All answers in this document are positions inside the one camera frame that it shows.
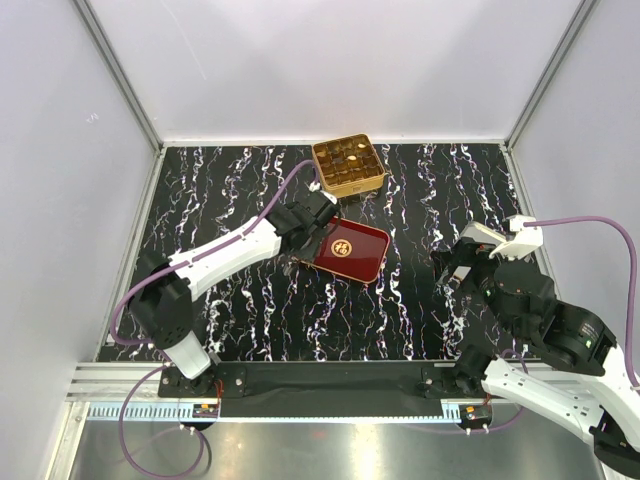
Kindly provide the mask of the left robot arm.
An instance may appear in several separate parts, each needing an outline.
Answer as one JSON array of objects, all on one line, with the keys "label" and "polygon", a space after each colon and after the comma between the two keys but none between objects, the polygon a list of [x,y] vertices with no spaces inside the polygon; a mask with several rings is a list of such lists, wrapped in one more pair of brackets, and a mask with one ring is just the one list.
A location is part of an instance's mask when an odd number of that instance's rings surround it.
[{"label": "left robot arm", "polygon": [[237,229],[171,257],[142,262],[143,280],[126,296],[127,311],[150,342],[177,369],[196,396],[215,386],[219,359],[205,350],[193,326],[193,304],[213,286],[255,263],[280,255],[302,257],[317,250],[338,200],[322,190],[300,201],[274,203]]}]

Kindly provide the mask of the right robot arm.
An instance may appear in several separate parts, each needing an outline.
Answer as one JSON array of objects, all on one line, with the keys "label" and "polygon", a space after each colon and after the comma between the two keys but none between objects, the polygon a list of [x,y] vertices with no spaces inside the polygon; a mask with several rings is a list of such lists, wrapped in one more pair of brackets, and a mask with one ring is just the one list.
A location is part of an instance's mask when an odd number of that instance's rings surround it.
[{"label": "right robot arm", "polygon": [[639,394],[615,335],[589,310],[558,300],[553,280],[495,245],[460,238],[431,258],[438,283],[456,280],[481,297],[501,328],[554,370],[571,374],[588,398],[566,393],[474,345],[426,383],[429,393],[502,397],[564,427],[596,458],[626,477],[639,476]]}]

